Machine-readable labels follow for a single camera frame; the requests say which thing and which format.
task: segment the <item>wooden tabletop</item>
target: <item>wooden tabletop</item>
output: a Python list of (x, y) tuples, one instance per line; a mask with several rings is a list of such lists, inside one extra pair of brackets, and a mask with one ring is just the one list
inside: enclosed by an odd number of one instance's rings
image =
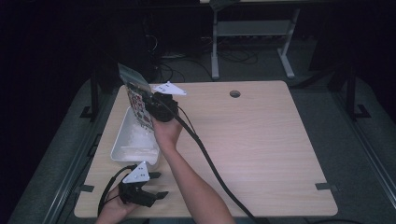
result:
[[(296, 106), (282, 81), (177, 84), (187, 96), (174, 96), (187, 113), (220, 175), (235, 196), (256, 217), (332, 216), (337, 206)], [(230, 91), (239, 91), (233, 98)], [(110, 159), (129, 101), (121, 87), (109, 115), (85, 185), (75, 208), (77, 217), (96, 217), (97, 205), (111, 176), (121, 165)], [(235, 217), (246, 215), (221, 188), (200, 148), (182, 131), (177, 149), (191, 167), (224, 199)], [(132, 217), (189, 217), (169, 165), (161, 157), (146, 191), (169, 191), (151, 208)]]

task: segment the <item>floor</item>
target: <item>floor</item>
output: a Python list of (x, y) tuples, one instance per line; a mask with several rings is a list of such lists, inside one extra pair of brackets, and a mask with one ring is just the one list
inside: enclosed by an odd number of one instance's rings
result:
[[(224, 40), (222, 44), (228, 45), (227, 41), (233, 42)], [(282, 40), (260, 41), (243, 48), (222, 50), (219, 57), (220, 80), (217, 81), (283, 80), (290, 86), (294, 103), (323, 173), (332, 185), (332, 194), (339, 208), (334, 217), (269, 217), (270, 222), (394, 223), (396, 204), (386, 189), (396, 176), (396, 125), (376, 101), (370, 86), (357, 80), (356, 105), (364, 105), (371, 117), (352, 121), (345, 111), (345, 88), (339, 92), (327, 89), (331, 75), (306, 88), (292, 88), (316, 74), (308, 71), (315, 40), (294, 40), (291, 43), (288, 57), (295, 79), (285, 76), (277, 56), (276, 48), (281, 46)], [(175, 83), (213, 81), (210, 78), (210, 52), (194, 57), (171, 52), (162, 59), (159, 67), (162, 72), (154, 82), (168, 78)], [(94, 218), (75, 217), (73, 208), (115, 96), (115, 91), (100, 91), (97, 118), (82, 119), (81, 112), (91, 105), (91, 83), (88, 80), (81, 86), (9, 223), (26, 223), (26, 220), (29, 223), (94, 222)], [(377, 171), (378, 166), (373, 162), (376, 159), (388, 172), (388, 182), (384, 182)], [(143, 221), (129, 219), (122, 223)]]

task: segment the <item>table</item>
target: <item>table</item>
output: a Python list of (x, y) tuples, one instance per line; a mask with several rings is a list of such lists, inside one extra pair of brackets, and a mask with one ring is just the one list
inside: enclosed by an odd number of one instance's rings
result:
[[(326, 183), (304, 125), (282, 81), (180, 83), (187, 96), (175, 96), (189, 116), (229, 189), (256, 217), (332, 216), (337, 206)], [(239, 91), (233, 98), (230, 91)], [(121, 166), (110, 159), (129, 106), (121, 87), (75, 207), (77, 217), (96, 217), (107, 182)], [(224, 199), (234, 217), (246, 215), (227, 196), (212, 174), (200, 148), (185, 130), (177, 148), (191, 167)], [(139, 207), (132, 217), (189, 217), (166, 160), (146, 191), (169, 191), (151, 208)]]

